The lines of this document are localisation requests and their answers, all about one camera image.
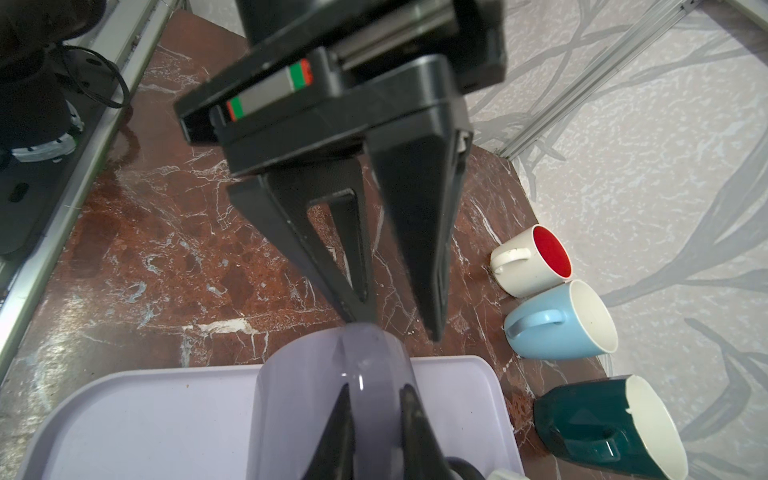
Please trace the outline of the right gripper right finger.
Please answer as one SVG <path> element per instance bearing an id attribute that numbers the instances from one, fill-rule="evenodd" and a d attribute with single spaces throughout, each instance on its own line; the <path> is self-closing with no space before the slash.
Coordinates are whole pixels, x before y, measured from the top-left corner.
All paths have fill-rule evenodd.
<path id="1" fill-rule="evenodd" d="M 404 479 L 453 479 L 416 388 L 400 390 Z"/>

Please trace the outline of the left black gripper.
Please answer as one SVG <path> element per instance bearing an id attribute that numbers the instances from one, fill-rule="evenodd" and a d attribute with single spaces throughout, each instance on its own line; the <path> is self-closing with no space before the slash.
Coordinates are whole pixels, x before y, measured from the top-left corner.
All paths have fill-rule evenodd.
<path id="1" fill-rule="evenodd" d="M 366 149 L 424 327 L 442 339 L 451 238 L 473 131 L 465 96 L 507 68 L 500 1 L 241 1 L 249 44 L 175 104 L 186 140 L 222 147 L 232 205 L 346 323 L 377 321 L 363 173 Z M 457 114 L 412 116 L 446 107 Z M 308 210 L 327 204 L 340 269 Z"/>

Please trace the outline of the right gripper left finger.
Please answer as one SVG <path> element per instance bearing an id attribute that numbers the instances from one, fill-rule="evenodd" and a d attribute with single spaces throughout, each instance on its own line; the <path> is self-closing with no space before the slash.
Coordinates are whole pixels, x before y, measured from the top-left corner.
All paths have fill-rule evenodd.
<path id="1" fill-rule="evenodd" d="M 349 385 L 335 401 L 303 480 L 354 478 L 355 426 Z"/>

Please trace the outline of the lavender purple mug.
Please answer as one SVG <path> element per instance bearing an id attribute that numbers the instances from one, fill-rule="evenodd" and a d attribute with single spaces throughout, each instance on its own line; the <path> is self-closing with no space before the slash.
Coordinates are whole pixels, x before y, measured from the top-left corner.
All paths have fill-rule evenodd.
<path id="1" fill-rule="evenodd" d="M 352 323 L 290 342 L 257 376 L 248 476 L 302 478 L 346 391 L 355 478 L 404 478 L 400 392 L 416 384 L 403 343 L 374 324 Z"/>

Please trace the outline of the white mug red interior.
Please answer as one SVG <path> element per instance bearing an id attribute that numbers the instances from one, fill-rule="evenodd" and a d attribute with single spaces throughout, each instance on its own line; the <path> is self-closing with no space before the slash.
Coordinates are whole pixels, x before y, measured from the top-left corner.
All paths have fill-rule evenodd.
<path id="1" fill-rule="evenodd" d="M 500 287 L 525 298 L 573 277 L 571 259 L 558 237 L 536 224 L 493 250 L 490 270 Z"/>

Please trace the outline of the dark green mug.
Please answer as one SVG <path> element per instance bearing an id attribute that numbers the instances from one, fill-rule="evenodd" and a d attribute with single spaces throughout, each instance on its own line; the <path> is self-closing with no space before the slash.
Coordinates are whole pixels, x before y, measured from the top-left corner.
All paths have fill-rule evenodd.
<path id="1" fill-rule="evenodd" d="M 687 453 L 664 402 L 638 375 L 558 386 L 533 404 L 536 433 L 556 457 L 647 479 L 685 479 Z"/>

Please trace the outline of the light blue mug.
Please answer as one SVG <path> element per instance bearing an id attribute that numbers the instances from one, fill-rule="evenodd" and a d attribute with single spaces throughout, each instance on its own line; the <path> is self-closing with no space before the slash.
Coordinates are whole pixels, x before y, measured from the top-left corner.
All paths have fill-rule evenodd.
<path id="1" fill-rule="evenodd" d="M 536 360 L 578 360 L 613 354 L 619 346 L 612 316 L 585 282 L 573 280 L 519 305 L 504 321 L 511 348 Z"/>

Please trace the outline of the lavender rectangular tray mat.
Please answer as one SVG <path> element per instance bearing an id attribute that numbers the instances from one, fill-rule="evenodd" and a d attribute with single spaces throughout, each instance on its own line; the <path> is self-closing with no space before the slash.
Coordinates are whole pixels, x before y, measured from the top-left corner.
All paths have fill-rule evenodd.
<path id="1" fill-rule="evenodd" d="M 482 474 L 523 469 L 499 381 L 477 356 L 412 362 L 442 451 Z M 242 479 L 256 365 L 136 370 L 94 381 L 43 422 L 21 479 Z"/>

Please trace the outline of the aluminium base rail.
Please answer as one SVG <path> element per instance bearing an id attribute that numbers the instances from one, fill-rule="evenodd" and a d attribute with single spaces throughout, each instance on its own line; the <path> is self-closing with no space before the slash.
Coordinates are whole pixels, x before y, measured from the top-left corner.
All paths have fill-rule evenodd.
<path id="1" fill-rule="evenodd" d="M 1 365 L 8 368 L 174 1 L 1 5 Z"/>

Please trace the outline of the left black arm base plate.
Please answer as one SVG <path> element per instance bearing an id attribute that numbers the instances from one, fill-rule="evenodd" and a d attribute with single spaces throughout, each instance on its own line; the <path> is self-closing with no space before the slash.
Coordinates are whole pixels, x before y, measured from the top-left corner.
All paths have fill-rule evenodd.
<path id="1" fill-rule="evenodd" d="M 85 131 L 73 153 L 45 162 L 12 161 L 1 171 L 1 258 L 24 257 L 50 222 L 105 109 L 85 109 Z"/>

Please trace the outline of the aluminium frame crossbar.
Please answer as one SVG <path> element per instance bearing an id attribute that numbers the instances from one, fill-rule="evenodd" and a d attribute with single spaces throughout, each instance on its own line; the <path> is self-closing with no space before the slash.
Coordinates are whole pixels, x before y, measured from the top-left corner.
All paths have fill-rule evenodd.
<path id="1" fill-rule="evenodd" d="M 529 125 L 506 141 L 497 155 L 514 158 L 523 153 L 699 4 L 700 1 L 657 1 L 546 108 L 536 114 Z"/>

